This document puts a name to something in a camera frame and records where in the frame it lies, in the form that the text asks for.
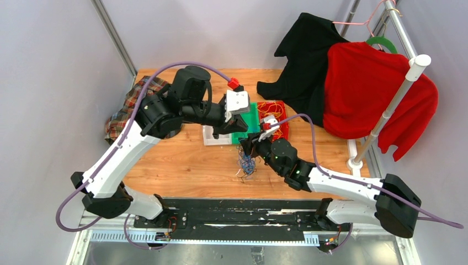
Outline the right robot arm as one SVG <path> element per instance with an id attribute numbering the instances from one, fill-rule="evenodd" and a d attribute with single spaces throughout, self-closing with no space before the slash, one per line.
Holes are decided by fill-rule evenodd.
<path id="1" fill-rule="evenodd" d="M 399 176 L 357 178 L 324 169 L 298 158 L 297 149 L 286 139 L 262 140 L 259 134 L 249 134 L 240 144 L 247 156 L 261 157 L 290 188 L 340 197 L 321 201 L 315 215 L 320 229 L 346 223 L 372 224 L 398 237 L 413 237 L 418 213 L 404 201 L 417 207 L 422 202 Z"/>

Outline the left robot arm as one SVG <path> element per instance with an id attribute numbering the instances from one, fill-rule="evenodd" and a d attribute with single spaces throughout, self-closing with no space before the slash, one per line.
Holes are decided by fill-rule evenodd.
<path id="1" fill-rule="evenodd" d="M 72 183 L 84 194 L 86 211 L 112 219 L 134 214 L 148 219 L 156 228 L 165 227 L 168 211 L 162 199 L 127 187 L 123 180 L 136 162 L 154 145 L 183 124 L 210 126 L 213 136 L 245 132 L 243 113 L 250 110 L 250 98 L 235 78 L 218 103 L 212 99 L 212 67 L 195 62 L 178 64 L 173 82 L 148 95 L 143 89 L 122 133 L 98 162 L 85 172 L 72 175 Z"/>

